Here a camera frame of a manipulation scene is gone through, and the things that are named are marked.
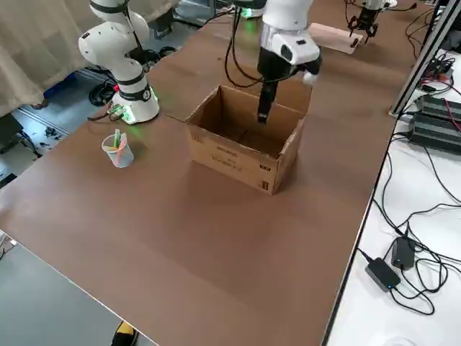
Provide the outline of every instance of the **beige curtain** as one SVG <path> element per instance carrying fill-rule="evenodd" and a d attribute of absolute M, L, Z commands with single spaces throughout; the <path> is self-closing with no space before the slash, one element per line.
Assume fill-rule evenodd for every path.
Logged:
<path fill-rule="evenodd" d="M 132 0 L 150 22 L 179 0 Z M 43 92 L 87 65 L 78 38 L 100 23 L 88 0 L 1 0 L 0 116 L 42 102 Z"/>

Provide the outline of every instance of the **wooden block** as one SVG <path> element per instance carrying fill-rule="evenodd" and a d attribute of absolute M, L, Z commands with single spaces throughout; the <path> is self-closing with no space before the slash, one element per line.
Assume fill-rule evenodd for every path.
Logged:
<path fill-rule="evenodd" d="M 317 23 L 313 23 L 309 27 L 308 32 L 319 46 L 339 50 L 347 54 L 352 54 L 363 38 L 363 35 L 355 33 L 349 37 L 348 31 Z"/>

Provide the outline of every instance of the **black power adapter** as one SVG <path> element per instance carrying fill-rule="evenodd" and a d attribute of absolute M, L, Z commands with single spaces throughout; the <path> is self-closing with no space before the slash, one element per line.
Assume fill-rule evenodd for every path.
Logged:
<path fill-rule="evenodd" d="M 398 275 L 379 257 L 372 259 L 372 261 L 368 263 L 365 272 L 367 272 L 384 292 L 392 290 L 400 283 Z"/>
<path fill-rule="evenodd" d="M 415 264 L 415 241 L 406 237 L 398 237 L 392 247 L 392 259 L 394 267 L 408 270 Z"/>

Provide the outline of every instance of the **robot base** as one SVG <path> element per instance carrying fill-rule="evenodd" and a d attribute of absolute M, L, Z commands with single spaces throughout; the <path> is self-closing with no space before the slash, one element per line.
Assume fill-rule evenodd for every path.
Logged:
<path fill-rule="evenodd" d="M 120 93 L 116 93 L 112 98 L 114 105 L 120 105 L 123 108 L 123 117 L 127 124 L 132 125 L 134 123 L 144 123 L 150 119 L 154 119 L 158 115 L 160 107 L 158 106 L 158 100 L 151 89 L 151 98 L 148 101 L 129 101 L 120 96 Z"/>

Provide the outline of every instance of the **plastic cup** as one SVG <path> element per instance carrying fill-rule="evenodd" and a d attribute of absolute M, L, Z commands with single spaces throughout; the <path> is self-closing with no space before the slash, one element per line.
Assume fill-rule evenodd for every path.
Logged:
<path fill-rule="evenodd" d="M 130 146 L 128 145 L 128 141 L 124 139 L 126 136 L 127 135 L 125 133 L 122 134 L 122 145 L 118 149 L 113 148 L 115 135 L 111 135 L 102 141 L 102 150 L 106 152 L 114 166 L 117 168 L 130 166 L 135 159 Z"/>

